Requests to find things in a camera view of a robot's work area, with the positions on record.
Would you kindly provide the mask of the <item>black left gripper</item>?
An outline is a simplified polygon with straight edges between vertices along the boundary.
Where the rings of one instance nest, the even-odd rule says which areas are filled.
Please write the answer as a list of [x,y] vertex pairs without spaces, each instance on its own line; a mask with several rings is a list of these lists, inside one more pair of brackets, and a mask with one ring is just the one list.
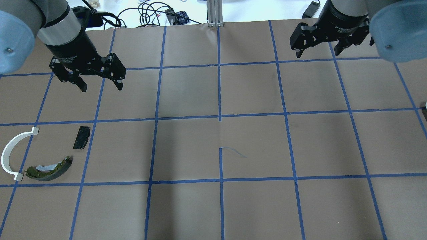
[[47,45],[53,53],[49,68],[62,82],[75,84],[82,92],[87,91],[87,84],[81,75],[95,75],[102,72],[104,77],[110,79],[119,91],[123,90],[123,80],[127,69],[115,53],[106,57],[98,54],[95,46],[85,31],[69,43],[63,45]]

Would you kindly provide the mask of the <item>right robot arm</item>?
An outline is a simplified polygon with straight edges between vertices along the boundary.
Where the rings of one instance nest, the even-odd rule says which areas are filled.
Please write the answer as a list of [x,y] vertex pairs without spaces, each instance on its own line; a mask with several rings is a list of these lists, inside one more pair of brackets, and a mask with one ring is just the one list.
[[371,35],[378,55],[393,63],[426,58],[427,2],[425,0],[327,0],[316,23],[299,23],[290,36],[290,48],[303,51],[335,42],[336,56]]

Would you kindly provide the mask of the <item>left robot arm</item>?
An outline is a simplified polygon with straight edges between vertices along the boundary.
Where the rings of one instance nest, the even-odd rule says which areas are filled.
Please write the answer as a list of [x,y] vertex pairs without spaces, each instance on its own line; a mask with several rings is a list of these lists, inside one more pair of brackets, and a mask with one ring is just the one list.
[[1,74],[19,70],[35,46],[35,39],[52,52],[49,68],[61,82],[75,84],[86,92],[83,75],[110,79],[118,90],[123,89],[126,68],[114,53],[102,57],[86,33],[87,28],[112,24],[87,5],[70,7],[65,0],[2,0],[0,8]]

